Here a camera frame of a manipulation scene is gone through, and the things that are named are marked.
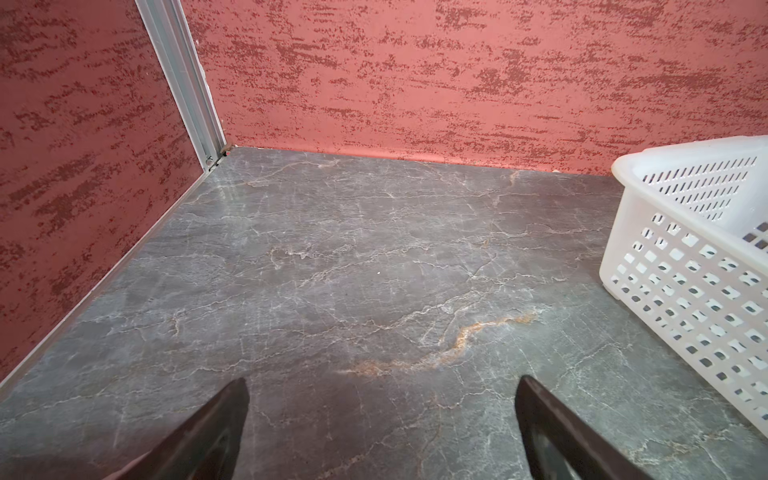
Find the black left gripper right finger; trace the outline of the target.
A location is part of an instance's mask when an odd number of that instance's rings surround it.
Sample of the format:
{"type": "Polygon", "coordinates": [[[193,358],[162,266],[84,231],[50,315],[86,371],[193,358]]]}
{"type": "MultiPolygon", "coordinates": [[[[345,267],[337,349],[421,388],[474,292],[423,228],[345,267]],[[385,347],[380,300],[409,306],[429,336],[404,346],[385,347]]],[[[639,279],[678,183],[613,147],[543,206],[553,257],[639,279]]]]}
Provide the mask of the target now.
{"type": "Polygon", "coordinates": [[[515,414],[534,479],[649,477],[531,375],[517,385],[515,414]]]}

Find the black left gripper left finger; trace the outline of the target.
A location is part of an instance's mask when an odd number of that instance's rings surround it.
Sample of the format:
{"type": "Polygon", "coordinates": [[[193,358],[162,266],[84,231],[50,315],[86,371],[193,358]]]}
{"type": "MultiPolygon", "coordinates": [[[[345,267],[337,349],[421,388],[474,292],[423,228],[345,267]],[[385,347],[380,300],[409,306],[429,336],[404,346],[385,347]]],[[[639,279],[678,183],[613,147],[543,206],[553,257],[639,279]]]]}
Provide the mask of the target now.
{"type": "Polygon", "coordinates": [[[231,479],[250,395],[246,381],[224,386],[170,435],[116,473],[118,479],[231,479]]]}

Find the white perforated plastic basket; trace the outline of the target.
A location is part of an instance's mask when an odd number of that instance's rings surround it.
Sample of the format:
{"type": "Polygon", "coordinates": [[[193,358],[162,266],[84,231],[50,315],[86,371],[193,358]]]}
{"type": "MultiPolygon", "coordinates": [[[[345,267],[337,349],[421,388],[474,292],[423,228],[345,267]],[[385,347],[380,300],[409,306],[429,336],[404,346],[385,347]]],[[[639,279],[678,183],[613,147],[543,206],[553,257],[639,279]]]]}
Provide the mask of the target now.
{"type": "Polygon", "coordinates": [[[624,191],[605,289],[765,431],[766,138],[649,148],[611,171],[624,191]]]}

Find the aluminium corner post left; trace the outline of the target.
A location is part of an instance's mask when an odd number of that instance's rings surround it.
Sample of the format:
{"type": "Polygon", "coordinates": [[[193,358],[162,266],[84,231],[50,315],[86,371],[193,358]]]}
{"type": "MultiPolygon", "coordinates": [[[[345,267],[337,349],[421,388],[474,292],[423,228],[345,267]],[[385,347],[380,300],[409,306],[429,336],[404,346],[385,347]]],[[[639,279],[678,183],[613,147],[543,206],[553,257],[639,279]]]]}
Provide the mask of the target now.
{"type": "Polygon", "coordinates": [[[135,2],[204,173],[226,155],[227,141],[179,0],[135,2]]]}

